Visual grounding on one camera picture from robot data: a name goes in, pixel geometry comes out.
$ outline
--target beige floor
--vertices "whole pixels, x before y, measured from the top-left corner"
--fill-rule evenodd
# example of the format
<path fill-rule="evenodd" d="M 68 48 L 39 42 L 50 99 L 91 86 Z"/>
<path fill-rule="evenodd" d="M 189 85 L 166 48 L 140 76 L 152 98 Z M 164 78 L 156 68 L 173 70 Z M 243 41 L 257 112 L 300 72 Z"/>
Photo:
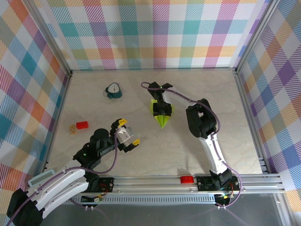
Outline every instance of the beige floor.
<path fill-rule="evenodd" d="M 149 111 L 151 95 L 140 87 L 142 81 L 169 82 L 195 100 L 206 98 L 222 123 L 218 140 L 227 163 L 239 173 L 261 173 L 232 72 L 195 70 L 74 73 L 48 169 L 64 166 L 96 129 L 110 130 L 116 119 L 124 118 L 141 144 L 131 152 L 119 152 L 109 175 L 209 173 L 209 160 L 189 132 L 185 109 L 175 107 L 161 129 Z M 103 95 L 112 82 L 120 84 L 122 98 Z M 89 128 L 70 135 L 69 126 L 79 121 L 88 121 Z M 107 154 L 95 170 L 108 169 L 113 158 L 114 152 Z"/>

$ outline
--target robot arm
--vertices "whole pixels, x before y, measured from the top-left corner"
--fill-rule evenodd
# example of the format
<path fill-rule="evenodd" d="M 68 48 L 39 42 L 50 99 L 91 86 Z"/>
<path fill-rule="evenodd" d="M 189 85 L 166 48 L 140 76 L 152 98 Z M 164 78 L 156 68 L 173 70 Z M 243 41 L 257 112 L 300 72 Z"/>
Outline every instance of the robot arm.
<path fill-rule="evenodd" d="M 125 123 L 127 121 L 124 119 L 116 120 L 111 126 L 110 133 L 106 129 L 97 129 L 90 142 L 85 144 L 66 166 L 49 177 L 47 182 L 38 183 L 27 191 L 22 189 L 15 191 L 9 203 L 7 216 L 12 218 L 19 207 L 31 197 L 16 214 L 13 223 L 16 226 L 38 226 L 52 210 L 74 195 L 83 191 L 101 193 L 103 191 L 103 188 L 99 187 L 99 183 L 102 183 L 101 178 L 91 172 L 92 169 L 101 162 L 104 155 L 115 149 L 115 145 L 119 150 L 128 152 L 140 143 L 137 139 L 126 145 L 133 133 L 131 128 L 124 125 Z"/>
<path fill-rule="evenodd" d="M 225 159 L 218 144 L 216 134 L 213 135 L 214 143 L 212 141 L 211 135 L 216 132 L 216 119 L 212 113 L 199 104 L 192 103 L 181 98 L 179 95 L 175 95 L 174 93 L 177 92 L 178 94 L 184 96 L 181 92 L 168 83 L 164 84 L 163 86 L 159 86 L 156 82 L 153 82 L 149 85 L 149 88 L 164 88 L 171 90 L 171 92 L 164 90 L 148 90 L 153 98 L 157 100 L 157 104 L 154 103 L 153 106 L 154 116 L 171 116 L 171 104 L 178 106 L 181 105 L 186 108 L 189 130 L 196 138 L 200 140 L 205 149 L 207 157 L 211 162 L 212 167 L 210 174 L 212 177 L 212 183 L 217 189 L 220 189 L 227 184 L 232 178 L 232 172 L 222 163 L 222 161 L 225 162 Z M 198 102 L 203 103 L 211 109 L 210 104 L 206 99 L 199 100 Z"/>

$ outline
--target plaid backdrop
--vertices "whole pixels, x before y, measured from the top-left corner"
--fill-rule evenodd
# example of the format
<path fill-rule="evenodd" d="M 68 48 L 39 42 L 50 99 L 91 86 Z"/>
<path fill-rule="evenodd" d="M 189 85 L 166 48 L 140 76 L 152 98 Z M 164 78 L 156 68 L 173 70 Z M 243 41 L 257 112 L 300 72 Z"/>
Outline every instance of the plaid backdrop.
<path fill-rule="evenodd" d="M 35 0 L 81 70 L 233 67 L 268 1 Z"/>
<path fill-rule="evenodd" d="M 0 225 L 42 167 L 66 81 L 21 0 L 0 0 Z"/>
<path fill-rule="evenodd" d="M 258 15 L 257 15 L 257 17 L 256 17 L 256 20 L 255 20 L 255 22 L 254 22 L 254 24 L 253 24 L 253 26 L 252 26 L 252 28 L 251 28 L 251 30 L 250 30 L 250 32 L 249 32 L 247 38 L 245 39 L 245 42 L 244 42 L 244 44 L 243 44 L 243 46 L 242 46 L 242 48 L 241 48 L 241 50 L 240 50 L 240 52 L 239 52 L 239 55 L 238 55 L 238 57 L 237 57 L 237 59 L 236 59 L 236 61 L 235 61 L 235 64 L 234 64 L 234 67 L 235 67 L 235 68 L 237 68 L 237 65 L 238 65 L 238 63 L 239 63 L 241 57 L 243 56 L 243 54 L 244 54 L 244 52 L 245 52 L 245 49 L 246 49 L 246 47 L 248 46 L 248 44 L 249 44 L 249 42 L 250 42 L 250 39 L 251 39 L 252 35 L 254 34 L 255 29 L 257 28 L 257 25 L 259 24 L 260 19 L 262 18 L 262 15 L 263 15 L 264 11 L 266 10 L 266 8 L 267 8 L 269 2 L 270 2 L 270 0 L 265 0 L 265 1 L 264 1 L 264 4 L 262 5 L 262 7 L 261 7 L 261 9 L 260 9 L 260 12 L 258 13 Z"/>
<path fill-rule="evenodd" d="M 240 74 L 273 172 L 301 224 L 301 0 L 282 0 Z"/>

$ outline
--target white plastic arm segment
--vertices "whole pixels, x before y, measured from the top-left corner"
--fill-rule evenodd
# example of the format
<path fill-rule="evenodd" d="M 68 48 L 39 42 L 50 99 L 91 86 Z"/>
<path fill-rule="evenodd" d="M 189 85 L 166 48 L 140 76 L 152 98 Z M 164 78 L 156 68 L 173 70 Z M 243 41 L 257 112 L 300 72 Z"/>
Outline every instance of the white plastic arm segment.
<path fill-rule="evenodd" d="M 172 91 L 176 91 L 180 94 L 182 94 L 181 92 L 179 92 L 177 89 L 175 89 L 174 87 L 171 87 L 171 88 L 168 88 L 169 90 L 172 90 Z M 178 95 L 175 95 L 173 92 L 164 92 L 162 94 L 163 96 L 163 99 L 166 103 L 169 103 L 169 104 L 173 104 L 173 105 L 182 105 L 184 106 L 185 108 L 189 107 L 189 106 L 193 106 L 195 105 L 195 103 L 192 103 L 192 102 L 189 102 L 188 100 L 185 100 L 183 99 L 182 97 L 178 96 Z M 215 141 L 215 145 L 216 145 L 216 148 L 217 148 L 217 151 L 218 151 L 218 154 L 220 155 L 221 157 L 221 161 L 218 159 L 217 157 L 217 154 L 215 152 L 215 149 L 214 149 L 214 146 L 213 146 L 213 142 L 211 140 L 211 136 L 208 136 L 207 139 L 204 139 L 204 138 L 199 138 L 199 140 L 201 141 L 201 143 L 203 144 L 204 146 L 204 149 L 205 149 L 205 152 L 207 154 L 207 157 L 209 158 L 210 162 L 211 162 L 211 165 L 212 165 L 212 172 L 215 173 L 215 174 L 220 174 L 220 173 L 223 173 L 224 171 L 227 170 L 227 167 L 222 163 L 222 161 L 225 161 L 224 160 L 224 157 L 222 155 L 222 152 L 221 152 L 221 148 L 218 144 L 218 141 L 217 141 L 217 136 L 216 134 L 214 135 L 214 141 Z"/>
<path fill-rule="evenodd" d="M 206 152 L 206 154 L 207 154 L 207 156 L 208 156 L 208 158 L 211 162 L 211 166 L 212 166 L 211 171 L 218 175 L 218 174 L 223 173 L 224 171 L 226 171 L 227 167 L 222 163 L 222 161 L 225 162 L 225 160 L 224 160 L 224 157 L 222 155 L 221 148 L 218 144 L 216 134 L 213 135 L 213 138 L 214 138 L 214 143 L 215 143 L 217 152 L 220 155 L 221 160 L 219 160 L 218 157 L 217 157 L 217 154 L 216 154 L 214 146 L 213 146 L 213 142 L 211 140 L 211 136 L 208 136 L 207 139 L 204 139 L 204 138 L 200 137 L 199 140 L 203 144 L 205 152 Z"/>
<path fill-rule="evenodd" d="M 88 182 L 84 177 L 79 178 L 76 181 L 73 181 L 55 197 L 53 197 L 46 205 L 43 212 L 43 219 L 53 211 L 56 207 L 63 204 L 68 199 L 72 198 L 76 194 L 85 191 L 88 188 Z"/>
<path fill-rule="evenodd" d="M 78 161 L 70 161 L 62 170 L 66 170 L 70 167 L 80 166 L 80 163 Z M 52 177 L 57 175 L 58 173 L 62 172 L 62 170 L 58 171 L 56 174 L 54 174 Z M 39 193 L 32 198 L 32 201 L 37 201 L 36 207 L 38 210 L 41 210 L 47 202 L 49 202 L 53 197 L 55 197 L 60 191 L 62 191 L 65 187 L 67 187 L 70 183 L 73 181 L 81 178 L 85 175 L 84 169 L 73 169 L 51 183 L 49 183 L 45 188 L 43 188 L 42 191 L 39 191 Z M 28 196 L 32 195 L 36 189 L 41 187 L 42 184 L 31 187 L 28 189 Z"/>

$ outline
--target wooden block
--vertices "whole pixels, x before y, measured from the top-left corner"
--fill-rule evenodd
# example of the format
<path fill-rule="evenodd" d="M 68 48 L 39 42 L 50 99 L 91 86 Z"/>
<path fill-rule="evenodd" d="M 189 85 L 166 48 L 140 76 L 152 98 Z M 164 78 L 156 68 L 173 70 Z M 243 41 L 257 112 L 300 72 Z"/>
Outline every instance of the wooden block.
<path fill-rule="evenodd" d="M 70 134 L 71 134 L 71 135 L 76 134 L 76 127 L 75 127 L 75 125 L 71 125 L 71 126 L 69 127 L 69 130 L 70 130 Z"/>

